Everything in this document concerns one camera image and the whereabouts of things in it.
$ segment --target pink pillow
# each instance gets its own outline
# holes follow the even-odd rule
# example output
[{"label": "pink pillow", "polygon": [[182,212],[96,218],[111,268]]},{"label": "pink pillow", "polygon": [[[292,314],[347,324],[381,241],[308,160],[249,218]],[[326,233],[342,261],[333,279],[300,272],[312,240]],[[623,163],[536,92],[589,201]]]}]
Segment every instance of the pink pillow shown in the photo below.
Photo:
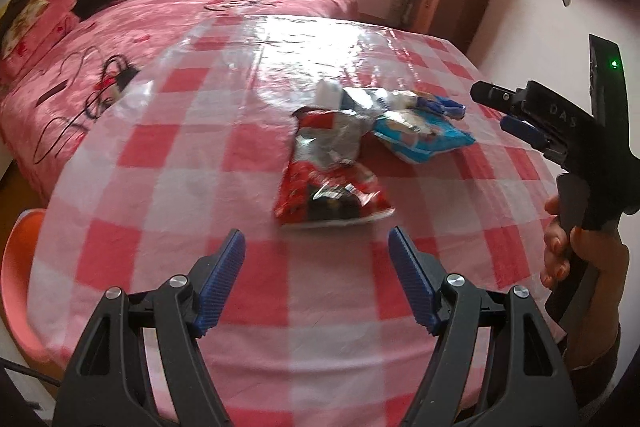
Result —
[{"label": "pink pillow", "polygon": [[62,37],[79,23],[70,12],[76,0],[46,0],[49,4],[35,24],[20,39],[15,48],[0,60],[0,80],[17,82],[29,73],[38,61],[53,48]]}]

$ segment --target red snack bag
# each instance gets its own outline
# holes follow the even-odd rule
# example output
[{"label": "red snack bag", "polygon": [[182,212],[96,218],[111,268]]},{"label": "red snack bag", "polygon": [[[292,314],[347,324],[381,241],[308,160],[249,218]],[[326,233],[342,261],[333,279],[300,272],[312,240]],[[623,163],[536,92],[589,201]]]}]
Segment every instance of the red snack bag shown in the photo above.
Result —
[{"label": "red snack bag", "polygon": [[350,225],[393,214],[375,174],[355,160],[372,120],[350,110],[302,108],[275,207],[281,225]]}]

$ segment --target floor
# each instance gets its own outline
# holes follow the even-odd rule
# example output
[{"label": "floor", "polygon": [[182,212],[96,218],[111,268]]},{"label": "floor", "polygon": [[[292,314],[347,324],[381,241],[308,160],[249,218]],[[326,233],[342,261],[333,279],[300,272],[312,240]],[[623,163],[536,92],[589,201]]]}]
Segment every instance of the floor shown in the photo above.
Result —
[{"label": "floor", "polygon": [[[11,229],[20,213],[28,208],[40,208],[41,206],[40,197],[22,177],[15,163],[12,163],[0,180],[0,259],[4,252],[6,240],[9,238]],[[0,316],[4,321],[4,308],[2,306],[0,306]],[[0,353],[10,353],[12,351],[13,346],[6,345],[5,343],[7,342],[7,336],[0,335]],[[34,369],[47,373],[52,377],[60,378],[62,376],[61,369],[52,363],[36,363],[27,357],[26,362]],[[54,394],[55,388],[46,387]]]}]

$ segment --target red and white tablecloth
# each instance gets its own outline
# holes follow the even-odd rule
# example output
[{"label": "red and white tablecloth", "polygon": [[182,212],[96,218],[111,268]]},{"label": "red and white tablecloth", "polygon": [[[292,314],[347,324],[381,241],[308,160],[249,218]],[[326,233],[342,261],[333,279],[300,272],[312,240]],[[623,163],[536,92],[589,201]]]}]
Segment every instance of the red and white tablecloth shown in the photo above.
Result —
[{"label": "red and white tablecloth", "polygon": [[[154,289],[237,228],[246,261],[220,325],[200,341],[236,425],[397,425],[434,339],[396,279],[392,226],[476,285],[520,283],[546,298],[537,272],[554,180],[538,152],[470,99],[481,78],[448,42],[378,26],[283,16],[196,26],[144,68],[66,165],[34,258],[33,328],[65,363],[105,289]],[[478,143],[410,166],[367,140],[363,163],[394,216],[281,229],[273,205],[296,128],[290,114],[323,79],[450,96],[468,108],[456,125]],[[467,401],[485,337],[478,346]],[[161,403],[164,393],[159,385]]]}]

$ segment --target wooden floor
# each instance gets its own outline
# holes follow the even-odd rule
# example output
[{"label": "wooden floor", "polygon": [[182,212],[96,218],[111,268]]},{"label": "wooden floor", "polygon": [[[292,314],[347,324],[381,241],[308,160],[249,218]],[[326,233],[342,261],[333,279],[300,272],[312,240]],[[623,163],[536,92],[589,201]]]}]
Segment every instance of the wooden floor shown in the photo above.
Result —
[{"label": "wooden floor", "polygon": [[[15,220],[20,213],[29,208],[41,208],[42,202],[37,193],[29,186],[27,181],[22,177],[15,163],[12,163],[7,172],[0,180],[0,259],[4,253],[4,245],[9,238],[11,229]],[[6,322],[4,316],[4,308],[0,306],[0,317]],[[62,377],[62,370],[53,363],[38,363],[30,360],[20,350],[26,362],[41,371],[55,378]],[[52,394],[56,395],[56,388],[45,385],[45,388]]]}]

